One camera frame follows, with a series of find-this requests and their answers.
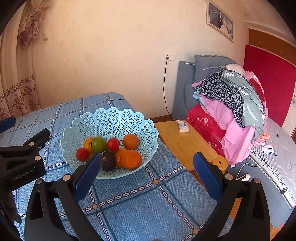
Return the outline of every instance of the framed photo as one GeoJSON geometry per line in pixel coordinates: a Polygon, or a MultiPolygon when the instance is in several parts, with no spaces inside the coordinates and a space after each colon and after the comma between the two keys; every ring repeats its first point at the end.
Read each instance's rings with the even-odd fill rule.
{"type": "Polygon", "coordinates": [[[207,25],[224,34],[234,43],[234,21],[215,3],[206,0],[207,25]]]}

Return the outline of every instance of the green tomato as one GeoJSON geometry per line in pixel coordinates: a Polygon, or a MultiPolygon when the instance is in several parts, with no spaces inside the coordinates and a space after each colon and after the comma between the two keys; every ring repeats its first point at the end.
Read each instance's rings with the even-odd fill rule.
{"type": "Polygon", "coordinates": [[[107,150],[107,141],[102,137],[95,137],[92,140],[92,150],[102,153],[107,150]]]}

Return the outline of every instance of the blue plastic basket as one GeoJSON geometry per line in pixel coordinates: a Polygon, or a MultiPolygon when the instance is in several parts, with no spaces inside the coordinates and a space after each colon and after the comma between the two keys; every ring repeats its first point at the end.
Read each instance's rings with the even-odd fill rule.
{"type": "Polygon", "coordinates": [[[158,143],[158,130],[154,127],[152,120],[145,120],[140,112],[133,112],[130,109],[97,109],[95,113],[84,113],[81,118],[72,121],[72,126],[64,130],[64,137],[61,139],[63,158],[71,168],[76,169],[83,165],[76,159],[76,150],[80,148],[88,137],[101,136],[105,140],[116,137],[122,145],[122,138],[126,134],[135,134],[140,139],[140,145],[136,149],[142,156],[142,165],[135,170],[115,168],[106,172],[100,170],[96,178],[115,179],[127,176],[140,170],[155,154],[158,143]]]}

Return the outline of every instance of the baseboard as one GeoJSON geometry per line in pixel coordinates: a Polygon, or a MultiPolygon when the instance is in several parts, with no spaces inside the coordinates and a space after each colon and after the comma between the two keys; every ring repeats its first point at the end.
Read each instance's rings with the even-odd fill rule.
{"type": "Polygon", "coordinates": [[[150,118],[153,123],[157,123],[157,122],[165,122],[165,121],[172,121],[172,115],[163,115],[163,116],[158,116],[158,117],[153,117],[150,118]]]}

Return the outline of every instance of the blue tablecloth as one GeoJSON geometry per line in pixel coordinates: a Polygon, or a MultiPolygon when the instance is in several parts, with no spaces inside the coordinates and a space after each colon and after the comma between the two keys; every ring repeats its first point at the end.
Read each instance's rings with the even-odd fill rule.
{"type": "MultiPolygon", "coordinates": [[[[14,128],[0,135],[0,146],[22,145],[44,128],[50,139],[40,151],[46,167],[45,181],[72,174],[64,162],[60,140],[74,118],[98,108],[130,108],[118,93],[81,98],[35,111],[17,119],[14,128]]],[[[210,216],[216,202],[160,141],[152,160],[141,170],[114,180],[96,179],[88,196],[79,205],[104,240],[191,240],[210,216]]],[[[15,223],[24,239],[25,214],[31,182],[13,192],[22,224],[15,223]]],[[[75,233],[64,214],[60,200],[56,205],[66,231],[75,233]]],[[[226,233],[229,218],[221,234],[226,233]]]]}

